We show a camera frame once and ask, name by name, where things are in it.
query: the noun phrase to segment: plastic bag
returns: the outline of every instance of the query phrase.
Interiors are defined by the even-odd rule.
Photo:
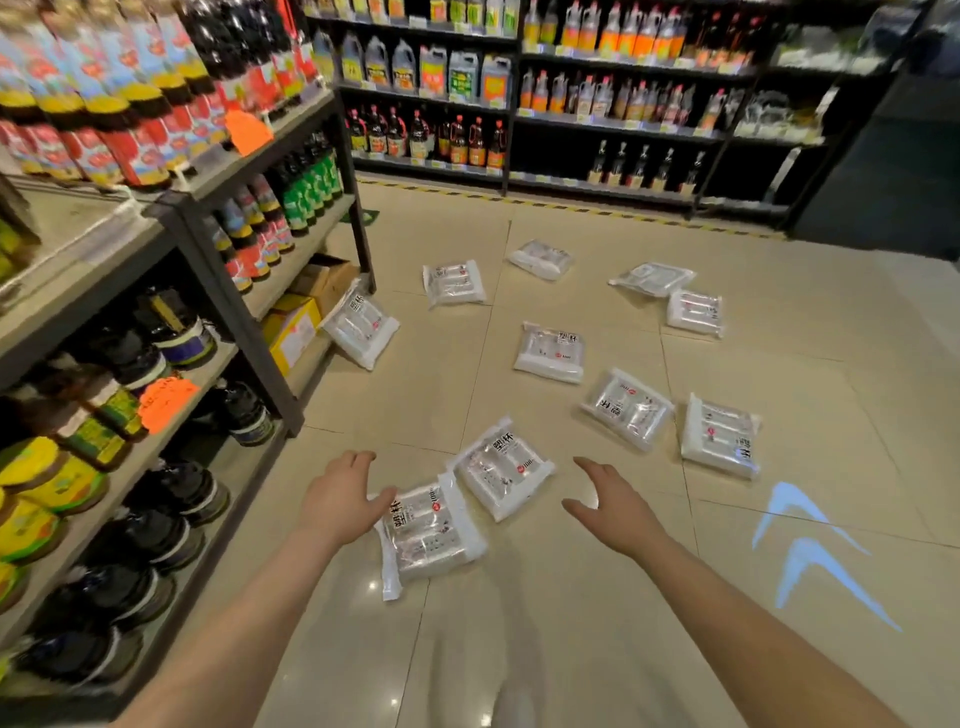
[[[475,260],[438,265],[436,268],[424,265],[423,290],[431,308],[437,303],[483,303],[487,300]]]
[[[654,446],[657,432],[674,410],[668,398],[619,369],[604,374],[580,406],[644,451]]]
[[[674,291],[666,307],[666,323],[675,328],[723,338],[723,299],[693,291]]]
[[[675,268],[662,263],[643,263],[608,283],[622,285],[624,288],[664,299],[673,291],[690,283],[696,276],[696,273],[686,268]]]
[[[373,371],[376,358],[386,349],[400,323],[380,310],[373,299],[363,294],[360,286],[361,280],[354,279],[320,326],[347,356]]]
[[[500,523],[519,510],[556,470],[513,432],[505,417],[446,466],[477,496]]]
[[[584,340],[575,333],[524,321],[514,369],[579,384],[584,380]]]
[[[403,584],[446,573],[487,551],[453,473],[397,495],[374,528],[383,551],[384,601],[399,598]]]
[[[539,240],[531,240],[507,255],[507,260],[537,278],[557,280],[569,270],[573,255],[558,248],[551,248]]]
[[[760,472],[754,461],[754,438],[759,430],[757,415],[703,401],[691,393],[680,454],[753,480]]]

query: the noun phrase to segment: plastic bottle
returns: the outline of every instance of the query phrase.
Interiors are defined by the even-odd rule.
[[[417,90],[417,57],[414,49],[403,39],[394,49],[394,89],[409,92]]]
[[[627,19],[623,23],[620,31],[620,40],[617,43],[617,51],[621,56],[632,56],[634,54],[634,45],[636,36],[640,32],[640,25],[643,22],[643,12],[640,5],[634,3]]]
[[[548,96],[549,91],[546,71],[541,71],[540,77],[537,79],[537,86],[534,88],[534,111],[546,111]]]
[[[592,52],[597,47],[597,33],[600,31],[600,7],[597,0],[590,3],[584,11],[583,24],[580,26],[580,37],[577,47],[582,51]]]
[[[566,21],[564,23],[564,34],[561,36],[560,44],[564,48],[576,48],[580,40],[580,2],[573,0],[573,4],[566,9]]]
[[[557,28],[560,25],[560,15],[557,13],[557,0],[550,0],[543,14],[540,24],[540,42],[553,45],[557,41]]]
[[[613,54],[620,45],[620,4],[613,3],[610,14],[607,15],[607,25],[600,36],[600,53]]]

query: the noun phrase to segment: shelf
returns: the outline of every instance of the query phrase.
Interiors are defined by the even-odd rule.
[[[326,12],[308,12],[306,16],[316,20],[326,20],[331,23],[394,28],[425,36],[468,38],[472,41],[498,43],[500,45],[514,45],[516,43],[516,36],[504,35],[502,29],[500,29],[498,33],[490,33],[485,28],[471,26],[467,23],[435,23],[427,20],[425,17],[384,17],[373,19],[370,15],[354,12],[350,12],[350,17],[340,17],[340,15]]]
[[[713,144],[721,141],[719,132],[700,132],[693,127],[677,127],[673,124],[649,124],[640,121],[620,121],[619,119],[596,118],[594,116],[573,113],[554,113],[517,109],[516,121],[524,124],[546,124],[548,126],[588,129],[595,132],[614,132],[651,136],[661,139],[688,141],[694,144]]]
[[[347,91],[356,91],[358,93],[370,93],[378,96],[387,96],[393,99],[406,99],[408,101],[423,101],[428,104],[448,104],[452,107],[463,107],[465,109],[480,109],[490,113],[510,113],[510,110],[504,106],[492,106],[485,101],[467,101],[461,98],[451,98],[449,94],[431,94],[422,89],[419,93],[411,91],[397,91],[395,88],[382,88],[369,81],[341,81],[340,88]]]
[[[442,159],[425,159],[422,163],[410,157],[374,157],[367,152],[353,152],[353,160],[363,165],[374,167],[393,167],[410,171],[436,172],[441,175],[459,178],[474,178],[476,180],[501,180],[502,169],[491,167],[471,167],[469,164],[450,164]]]
[[[303,270],[303,266],[320,251],[330,231],[340,222],[340,218],[350,209],[355,199],[353,195],[344,195],[337,200],[333,207],[317,220],[309,234],[294,238],[297,247],[291,253],[283,255],[280,263],[270,269],[270,277],[261,283],[253,284],[253,288],[243,297],[243,301],[256,321],[263,319],[270,307],[287,292],[287,288]]]
[[[133,446],[123,464],[109,474],[109,490],[99,503],[88,511],[66,519],[67,532],[63,541],[53,552],[29,566],[27,593],[8,612],[0,615],[0,649],[9,646],[30,626],[30,620],[43,598],[58,586],[60,578],[73,566],[113,510],[120,505],[140,476],[154,464],[236,352],[235,344],[218,341],[217,352],[210,361],[198,369],[185,372],[184,375],[200,390],[162,432],[150,435]]]
[[[620,54],[601,56],[597,51],[579,51],[562,46],[545,45],[543,43],[524,43],[523,54],[525,61],[561,61],[577,63],[578,65],[599,66],[614,70],[633,69],[655,73],[668,73],[683,76],[698,76],[732,81],[750,81],[756,74],[753,66],[736,67],[734,64],[723,64],[718,68],[698,68],[688,65],[683,59],[669,62],[648,61],[644,58],[621,57]]]
[[[510,182],[518,186],[537,187],[540,189],[556,189],[563,192],[581,192],[602,197],[612,197],[617,200],[633,200],[635,202],[656,203],[689,207],[693,202],[690,195],[680,192],[656,192],[652,189],[631,189],[622,184],[610,187],[605,184],[591,184],[583,180],[574,180],[570,177],[551,177],[550,175],[534,175],[529,172],[511,172]]]

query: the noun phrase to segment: right hand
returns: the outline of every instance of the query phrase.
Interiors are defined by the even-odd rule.
[[[650,539],[666,536],[647,501],[613,465],[599,465],[586,457],[575,457],[573,462],[593,481],[598,502],[593,509],[564,498],[564,509],[601,544],[637,560]]]

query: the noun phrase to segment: orange price tag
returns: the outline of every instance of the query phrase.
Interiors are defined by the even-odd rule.
[[[253,154],[274,139],[270,127],[253,114],[236,109],[227,112],[227,131],[241,157]]]
[[[140,395],[137,414],[152,435],[163,430],[190,401],[200,387],[189,379],[168,376],[150,384]]]

